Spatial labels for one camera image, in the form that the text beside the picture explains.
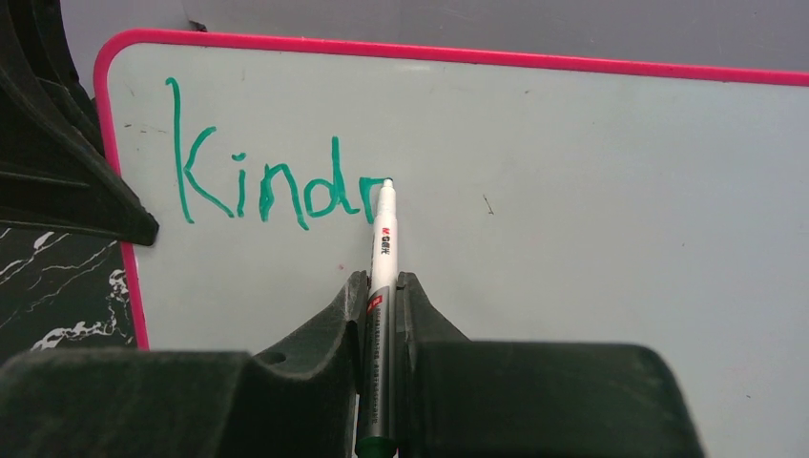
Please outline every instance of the red logo on marker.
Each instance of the red logo on marker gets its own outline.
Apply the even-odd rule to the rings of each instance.
[[[368,301],[368,309],[365,310],[365,313],[367,314],[373,312],[380,303],[382,303],[382,296],[377,296],[376,298],[371,299]]]

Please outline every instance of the small scribble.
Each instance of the small scribble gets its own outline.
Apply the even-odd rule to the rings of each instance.
[[[489,213],[490,215],[494,215],[494,210],[492,210],[492,209],[491,209],[491,204],[490,204],[490,203],[488,203],[488,198],[486,197],[486,195],[485,195],[485,194],[483,194],[483,200],[484,200],[484,202],[486,203],[486,207],[488,207],[488,213]]]

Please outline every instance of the m&g logo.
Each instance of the m&g logo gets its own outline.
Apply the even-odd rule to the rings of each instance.
[[[390,254],[390,229],[386,227],[382,228],[382,254]]]

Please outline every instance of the letter i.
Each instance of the letter i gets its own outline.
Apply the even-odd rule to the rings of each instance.
[[[247,157],[247,153],[239,153],[237,155],[231,155],[232,158],[236,162],[242,162]],[[239,215],[239,218],[244,218],[244,199],[245,199],[245,188],[244,188],[244,181],[247,178],[247,172],[244,169],[239,169],[239,205],[236,207],[236,214]]]

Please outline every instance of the handwritten word kindr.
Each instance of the handwritten word kindr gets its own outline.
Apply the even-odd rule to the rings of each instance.
[[[185,160],[185,162],[183,162],[182,147],[180,145],[182,105],[180,103],[179,83],[177,83],[176,79],[173,77],[169,77],[166,79],[166,85],[172,87],[174,94],[174,150],[177,189],[179,191],[179,201],[180,205],[182,206],[182,213],[185,220],[189,224],[194,224],[194,219],[191,217],[191,210],[189,209],[188,198],[186,195],[186,182],[191,186],[191,190],[193,192],[197,193],[205,200],[208,200],[208,202],[216,206],[225,215],[227,215],[228,218],[244,218],[244,203],[246,196],[245,180],[247,173],[243,169],[239,170],[239,202],[236,205],[235,213],[228,205],[222,202],[221,199],[211,194],[197,182],[197,179],[194,176],[194,165],[197,160],[197,153],[199,152],[199,148],[205,142],[205,139],[208,138],[208,136],[210,136],[212,133],[216,132],[217,128],[215,126],[211,126],[199,133],[199,135],[197,135],[197,139],[194,140],[194,143],[191,145],[188,158]],[[235,162],[242,162],[246,158],[246,153],[231,155],[231,159],[233,159]],[[343,208],[345,213],[349,215],[360,213],[359,208],[354,208],[351,206],[351,202],[348,201],[348,197],[345,194],[345,183],[342,179],[342,170],[340,166],[340,140],[336,136],[333,136],[331,139],[331,165],[331,181],[323,178],[315,178],[306,183],[306,186],[303,187],[303,207],[301,207],[301,196],[299,195],[298,184],[296,183],[295,177],[292,175],[292,171],[289,169],[289,166],[285,163],[280,163],[274,167],[270,167],[269,164],[265,164],[264,176],[261,179],[259,188],[258,210],[261,220],[266,222],[270,218],[270,210],[276,201],[275,194],[273,193],[272,182],[273,178],[278,174],[283,175],[287,184],[289,185],[290,195],[292,196],[292,206],[295,208],[295,214],[298,217],[298,225],[305,231],[309,230],[309,224],[304,218],[303,208],[305,208],[305,214],[310,218],[324,217],[333,212],[337,208],[338,204]],[[374,186],[382,184],[384,180],[384,177],[360,177],[360,197],[363,200],[365,219],[367,219],[369,224],[374,222],[374,215],[371,208],[371,189]],[[326,188],[331,198],[329,204],[321,210],[315,210],[314,204],[312,203],[312,192],[317,186]]]

